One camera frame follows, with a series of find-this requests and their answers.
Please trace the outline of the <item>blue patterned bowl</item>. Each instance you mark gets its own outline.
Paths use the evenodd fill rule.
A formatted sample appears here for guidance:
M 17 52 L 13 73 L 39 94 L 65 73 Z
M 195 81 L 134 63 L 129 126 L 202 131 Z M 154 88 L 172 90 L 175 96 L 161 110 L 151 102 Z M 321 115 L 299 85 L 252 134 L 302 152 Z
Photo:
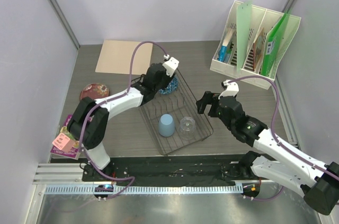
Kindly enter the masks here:
M 176 91 L 177 88 L 178 88 L 178 80 L 177 80 L 177 77 L 175 76 L 165 89 L 160 89 L 158 92 L 159 94 L 162 94 L 162 95 L 169 95 L 173 93 L 174 91 Z

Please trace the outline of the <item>clear glass cup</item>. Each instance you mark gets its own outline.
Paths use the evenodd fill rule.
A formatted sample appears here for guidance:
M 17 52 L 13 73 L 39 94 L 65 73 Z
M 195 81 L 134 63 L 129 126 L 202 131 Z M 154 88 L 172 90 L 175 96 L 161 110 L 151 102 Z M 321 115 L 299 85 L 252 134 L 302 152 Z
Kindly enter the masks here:
M 180 121 L 179 134 L 184 140 L 191 140 L 195 134 L 195 120 L 192 117 L 183 117 Z

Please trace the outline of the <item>red floral plate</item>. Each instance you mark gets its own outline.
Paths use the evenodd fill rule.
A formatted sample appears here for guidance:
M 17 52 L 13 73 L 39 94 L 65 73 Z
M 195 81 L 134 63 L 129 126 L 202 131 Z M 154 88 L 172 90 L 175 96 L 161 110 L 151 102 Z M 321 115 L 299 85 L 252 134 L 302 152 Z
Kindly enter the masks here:
M 101 83 L 92 83 L 85 86 L 79 96 L 79 99 L 82 100 L 85 97 L 90 97 L 95 100 L 97 98 L 104 98 L 110 95 L 110 90 L 105 84 Z

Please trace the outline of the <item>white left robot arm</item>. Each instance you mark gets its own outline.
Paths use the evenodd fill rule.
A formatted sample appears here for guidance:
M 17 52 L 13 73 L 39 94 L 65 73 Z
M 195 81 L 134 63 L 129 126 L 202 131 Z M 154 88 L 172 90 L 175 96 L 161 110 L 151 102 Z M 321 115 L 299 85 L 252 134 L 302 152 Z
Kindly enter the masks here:
M 156 93 L 172 81 L 178 65 L 179 62 L 175 59 L 152 64 L 142 79 L 133 83 L 129 89 L 96 100 L 85 97 L 79 102 L 68 122 L 67 131 L 79 141 L 79 149 L 95 165 L 94 174 L 101 181 L 109 180 L 113 174 L 113 168 L 108 165 L 110 157 L 102 142 L 108 121 L 124 111 L 153 100 Z

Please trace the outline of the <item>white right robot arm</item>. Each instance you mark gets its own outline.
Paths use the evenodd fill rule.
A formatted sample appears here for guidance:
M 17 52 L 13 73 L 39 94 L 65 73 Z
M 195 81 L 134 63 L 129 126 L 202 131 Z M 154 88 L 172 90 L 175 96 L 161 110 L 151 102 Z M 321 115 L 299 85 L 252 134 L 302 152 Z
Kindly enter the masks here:
M 326 164 L 290 145 L 265 123 L 247 115 L 234 96 L 206 91 L 196 105 L 199 114 L 210 105 L 209 117 L 219 118 L 238 141 L 274 158 L 272 162 L 248 152 L 239 166 L 243 178 L 258 176 L 279 183 L 325 216 L 338 204 L 338 163 Z

